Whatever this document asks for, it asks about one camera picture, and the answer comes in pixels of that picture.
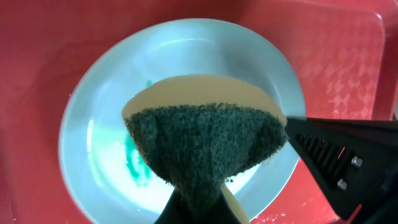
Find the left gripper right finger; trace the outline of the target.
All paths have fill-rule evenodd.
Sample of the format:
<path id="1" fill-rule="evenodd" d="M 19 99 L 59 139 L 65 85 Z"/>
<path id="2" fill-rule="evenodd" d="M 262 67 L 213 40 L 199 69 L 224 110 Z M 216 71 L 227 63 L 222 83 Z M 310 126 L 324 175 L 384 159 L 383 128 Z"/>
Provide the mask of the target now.
<path id="1" fill-rule="evenodd" d="M 285 131 L 342 220 L 397 223 L 397 122 L 289 117 Z"/>

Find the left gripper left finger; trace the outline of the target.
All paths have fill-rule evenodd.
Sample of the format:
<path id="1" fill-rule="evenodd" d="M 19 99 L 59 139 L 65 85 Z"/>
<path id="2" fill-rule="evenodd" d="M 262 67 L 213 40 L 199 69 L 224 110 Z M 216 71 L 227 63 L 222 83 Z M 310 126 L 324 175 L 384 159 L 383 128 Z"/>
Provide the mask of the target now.
<path id="1" fill-rule="evenodd" d="M 154 224 L 242 224 L 243 208 L 226 186 L 214 202 L 202 211 L 190 210 L 187 201 L 174 190 Z"/>

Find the green and yellow sponge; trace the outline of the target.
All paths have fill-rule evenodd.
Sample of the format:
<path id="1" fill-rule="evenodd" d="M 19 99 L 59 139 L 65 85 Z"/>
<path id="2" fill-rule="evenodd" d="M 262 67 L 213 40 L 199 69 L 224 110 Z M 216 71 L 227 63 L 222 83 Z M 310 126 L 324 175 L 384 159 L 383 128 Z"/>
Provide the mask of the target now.
<path id="1" fill-rule="evenodd" d="M 166 78 L 131 98 L 124 124 L 144 162 L 181 192 L 190 210 L 209 207 L 226 180 L 287 142 L 287 119 L 262 89 L 216 75 Z"/>

